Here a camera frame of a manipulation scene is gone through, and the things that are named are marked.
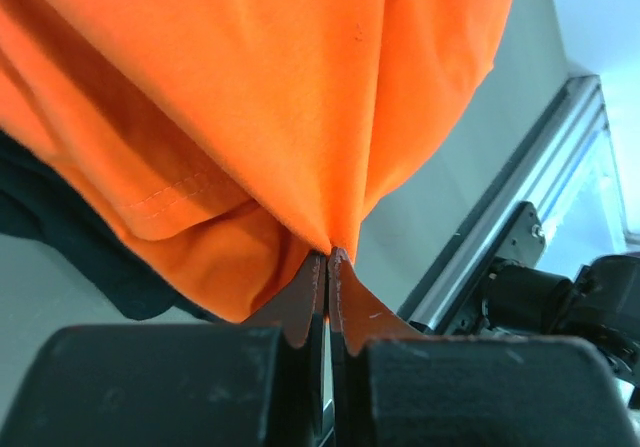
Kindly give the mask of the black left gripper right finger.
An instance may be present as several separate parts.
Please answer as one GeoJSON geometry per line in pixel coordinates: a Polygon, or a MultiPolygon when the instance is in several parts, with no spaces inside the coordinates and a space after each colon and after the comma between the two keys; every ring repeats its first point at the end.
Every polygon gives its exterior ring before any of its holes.
{"type": "Polygon", "coordinates": [[[327,262],[339,446],[635,446],[603,356],[574,337],[425,335],[327,262]]]}

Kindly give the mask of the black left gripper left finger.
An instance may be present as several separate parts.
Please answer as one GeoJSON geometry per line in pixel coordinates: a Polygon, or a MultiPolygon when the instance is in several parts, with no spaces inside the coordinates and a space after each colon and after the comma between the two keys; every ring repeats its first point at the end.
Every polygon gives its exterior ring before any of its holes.
{"type": "Polygon", "coordinates": [[[323,430],[326,260],[240,324],[63,328],[39,350],[5,446],[313,446],[323,430]]]}

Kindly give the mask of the orange t shirt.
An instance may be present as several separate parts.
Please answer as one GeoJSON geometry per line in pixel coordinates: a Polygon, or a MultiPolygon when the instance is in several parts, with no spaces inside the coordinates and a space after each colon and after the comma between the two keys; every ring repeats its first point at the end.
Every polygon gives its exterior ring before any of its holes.
{"type": "Polygon", "coordinates": [[[1,126],[233,322],[357,250],[491,71],[512,0],[1,0],[1,126]]]}

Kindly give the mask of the black t shirt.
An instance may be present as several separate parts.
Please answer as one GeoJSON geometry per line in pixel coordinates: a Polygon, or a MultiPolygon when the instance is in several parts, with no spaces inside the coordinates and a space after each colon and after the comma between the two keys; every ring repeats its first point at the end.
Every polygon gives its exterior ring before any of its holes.
{"type": "Polygon", "coordinates": [[[128,319],[149,320],[175,307],[199,320],[217,320],[130,251],[80,194],[5,133],[1,232],[55,249],[128,319]]]}

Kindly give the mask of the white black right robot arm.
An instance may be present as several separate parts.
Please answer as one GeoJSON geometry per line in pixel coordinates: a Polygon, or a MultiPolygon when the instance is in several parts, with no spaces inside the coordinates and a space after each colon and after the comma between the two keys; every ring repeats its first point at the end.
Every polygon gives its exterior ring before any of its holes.
{"type": "Polygon", "coordinates": [[[615,386],[616,338],[573,320],[588,297],[570,280],[503,265],[481,290],[499,336],[410,327],[328,262],[335,442],[339,446],[635,446],[615,386]]]}

